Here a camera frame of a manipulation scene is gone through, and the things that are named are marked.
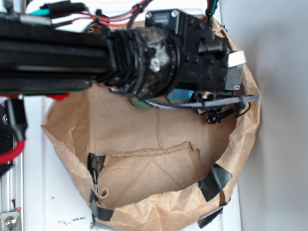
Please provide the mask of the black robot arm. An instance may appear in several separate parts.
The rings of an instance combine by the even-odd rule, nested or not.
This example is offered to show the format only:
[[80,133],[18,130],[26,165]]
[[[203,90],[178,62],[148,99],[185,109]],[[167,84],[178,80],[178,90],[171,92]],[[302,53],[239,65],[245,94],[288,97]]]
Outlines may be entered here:
[[147,0],[116,17],[87,13],[83,3],[47,3],[0,14],[0,93],[60,95],[103,83],[141,100],[173,89],[231,96],[242,82],[243,51],[214,32],[211,11],[200,19],[179,9],[149,11]]

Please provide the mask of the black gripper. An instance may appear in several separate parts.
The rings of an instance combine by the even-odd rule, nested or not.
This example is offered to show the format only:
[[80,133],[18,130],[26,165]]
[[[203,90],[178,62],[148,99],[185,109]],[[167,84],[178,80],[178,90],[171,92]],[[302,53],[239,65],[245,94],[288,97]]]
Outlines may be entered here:
[[198,92],[234,92],[242,84],[242,51],[233,51],[204,19],[178,9],[150,11],[146,27],[161,29],[175,51],[171,86]]

